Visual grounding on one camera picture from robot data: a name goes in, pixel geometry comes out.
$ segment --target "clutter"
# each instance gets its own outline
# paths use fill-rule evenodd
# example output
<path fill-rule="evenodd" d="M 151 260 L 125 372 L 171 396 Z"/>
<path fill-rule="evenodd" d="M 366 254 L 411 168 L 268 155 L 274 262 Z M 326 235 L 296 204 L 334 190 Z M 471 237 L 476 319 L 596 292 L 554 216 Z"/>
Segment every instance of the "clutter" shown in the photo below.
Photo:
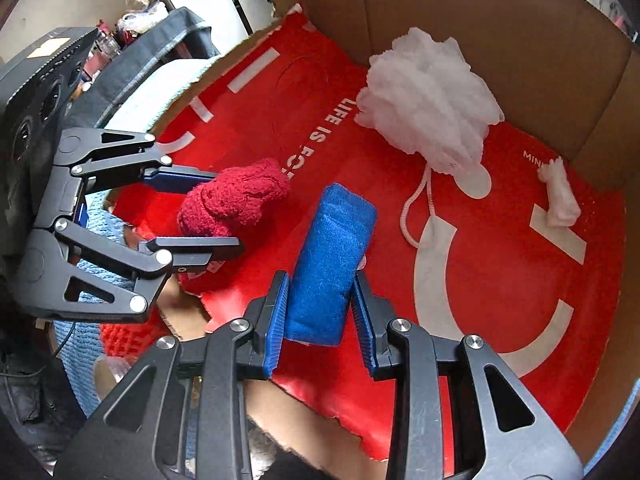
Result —
<path fill-rule="evenodd" d="M 120 45 L 113 39 L 113 34 L 108 34 L 100 30 L 98 37 L 95 40 L 95 45 L 109 60 L 113 60 L 118 54 L 120 54 Z"/>
<path fill-rule="evenodd" d="M 548 164 L 542 164 L 538 168 L 538 178 L 546 184 L 546 194 L 549 197 L 546 224 L 549 227 L 574 225 L 580 216 L 580 206 L 566 178 L 562 157 L 550 160 Z"/>
<path fill-rule="evenodd" d="M 146 10 L 153 0 L 125 0 L 125 5 L 129 12 L 140 12 Z"/>
<path fill-rule="evenodd" d="M 405 153 L 421 153 L 438 173 L 462 175 L 480 164 L 488 125 L 504 115 L 456 40 L 437 43 L 413 27 L 369 61 L 358 124 Z"/>
<path fill-rule="evenodd" d="M 227 168 L 187 193 L 178 211 L 184 236 L 235 236 L 255 226 L 271 202 L 289 193 L 290 183 L 272 158 L 245 168 Z"/>
<path fill-rule="evenodd" d="M 118 31 L 144 34 L 150 28 L 155 27 L 164 20 L 168 15 L 169 13 L 164 3 L 154 2 L 146 10 L 125 14 L 118 20 L 116 26 Z"/>
<path fill-rule="evenodd" d="M 377 216 L 373 205 L 340 184 L 325 188 L 291 279 L 287 339 L 340 344 L 353 278 Z"/>

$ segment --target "plastic bag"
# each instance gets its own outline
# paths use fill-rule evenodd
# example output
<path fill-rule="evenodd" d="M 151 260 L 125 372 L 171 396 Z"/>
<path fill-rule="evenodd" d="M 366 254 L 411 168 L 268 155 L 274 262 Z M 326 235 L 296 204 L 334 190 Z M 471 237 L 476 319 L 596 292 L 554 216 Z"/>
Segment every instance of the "plastic bag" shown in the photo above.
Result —
<path fill-rule="evenodd" d="M 94 362 L 94 386 L 98 399 L 104 400 L 130 368 L 131 364 L 122 357 L 98 357 Z"/>
<path fill-rule="evenodd" d="M 129 12 L 140 12 L 145 10 L 153 0 L 125 0 L 126 9 Z"/>
<path fill-rule="evenodd" d="M 538 168 L 538 178 L 546 183 L 549 211 L 546 224 L 549 227 L 571 227 L 580 216 L 580 206 L 566 178 L 562 157 L 550 160 Z"/>
<path fill-rule="evenodd" d="M 153 3 L 147 10 L 125 14 L 118 20 L 118 30 L 128 30 L 137 34 L 144 34 L 164 20 L 169 13 L 162 2 Z"/>
<path fill-rule="evenodd" d="M 358 124 L 405 153 L 421 153 L 439 173 L 463 175 L 480 164 L 488 125 L 504 115 L 456 40 L 437 43 L 414 27 L 369 62 Z"/>

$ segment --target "blue gripper pad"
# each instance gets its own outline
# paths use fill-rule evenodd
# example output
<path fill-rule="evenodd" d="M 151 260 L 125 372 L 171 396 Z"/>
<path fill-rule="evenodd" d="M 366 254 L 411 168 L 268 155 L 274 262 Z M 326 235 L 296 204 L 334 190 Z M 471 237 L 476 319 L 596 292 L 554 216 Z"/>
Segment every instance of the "blue gripper pad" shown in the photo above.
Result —
<path fill-rule="evenodd" d="M 267 330 L 266 341 L 264 344 L 264 373 L 271 378 L 273 371 L 278 366 L 280 358 L 280 350 L 282 349 L 282 338 L 284 337 L 284 322 L 287 313 L 287 298 L 289 297 L 290 278 L 285 274 L 278 295 L 273 304 L 273 312 L 271 313 L 271 322 Z"/>
<path fill-rule="evenodd" d="M 373 205 L 340 184 L 324 189 L 291 279 L 287 339 L 340 344 L 353 278 L 377 216 Z"/>

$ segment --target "blue cloth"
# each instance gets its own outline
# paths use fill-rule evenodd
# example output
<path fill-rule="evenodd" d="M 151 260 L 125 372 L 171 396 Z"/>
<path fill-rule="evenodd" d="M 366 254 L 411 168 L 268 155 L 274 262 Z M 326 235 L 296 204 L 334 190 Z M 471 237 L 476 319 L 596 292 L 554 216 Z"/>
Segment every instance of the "blue cloth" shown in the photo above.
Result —
<path fill-rule="evenodd" d="M 108 191 L 103 191 L 90 195 L 93 200 L 88 207 L 89 220 L 86 227 L 89 231 L 123 244 L 124 224 L 122 220 L 102 208 L 107 193 Z M 85 260 L 81 260 L 78 263 L 78 267 L 108 282 L 133 290 L 133 283 L 129 280 L 96 267 Z M 101 301 L 85 293 L 80 295 L 80 300 L 90 303 Z M 56 338 L 60 343 L 69 332 L 69 329 L 71 329 L 71 323 L 68 321 L 55 321 L 54 326 L 56 328 Z M 80 322 L 76 323 L 76 330 L 69 338 L 62 352 L 60 352 L 71 388 L 86 416 L 91 415 L 100 404 L 95 393 L 94 362 L 103 353 L 104 349 L 100 341 L 100 326 L 96 323 Z"/>
<path fill-rule="evenodd" d="M 373 205 L 340 184 L 322 192 L 291 279 L 287 339 L 340 344 L 353 278 L 377 216 Z"/>

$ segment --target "metal screw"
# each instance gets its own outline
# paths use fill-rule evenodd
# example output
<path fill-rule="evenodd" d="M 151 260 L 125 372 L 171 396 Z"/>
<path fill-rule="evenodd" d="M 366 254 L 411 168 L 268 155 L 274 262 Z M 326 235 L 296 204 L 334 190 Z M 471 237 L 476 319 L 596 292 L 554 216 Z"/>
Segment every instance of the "metal screw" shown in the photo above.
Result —
<path fill-rule="evenodd" d="M 140 312 L 144 312 L 146 309 L 146 300 L 142 296 L 134 296 L 129 301 L 129 308 L 139 314 Z"/>
<path fill-rule="evenodd" d="M 66 220 L 61 218 L 60 220 L 56 220 L 56 223 L 53 224 L 53 227 L 56 231 L 64 231 L 67 225 L 68 223 L 66 222 Z"/>
<path fill-rule="evenodd" d="M 391 322 L 391 328 L 397 332 L 408 332 L 411 328 L 411 321 L 399 317 Z"/>
<path fill-rule="evenodd" d="M 175 337 L 172 335 L 163 335 L 156 341 L 156 346 L 162 350 L 173 348 L 175 346 Z"/>
<path fill-rule="evenodd" d="M 484 346 L 484 339 L 479 335 L 472 334 L 465 337 L 465 343 L 469 348 L 479 350 Z"/>
<path fill-rule="evenodd" d="M 160 265 L 169 265 L 171 263 L 171 260 L 173 260 L 174 257 L 172 256 L 172 254 L 167 251 L 166 249 L 160 249 L 157 253 L 156 253 L 156 261 L 160 264 Z"/>
<path fill-rule="evenodd" d="M 234 332 L 244 332 L 249 328 L 249 322 L 239 317 L 238 319 L 233 320 L 229 326 Z"/>

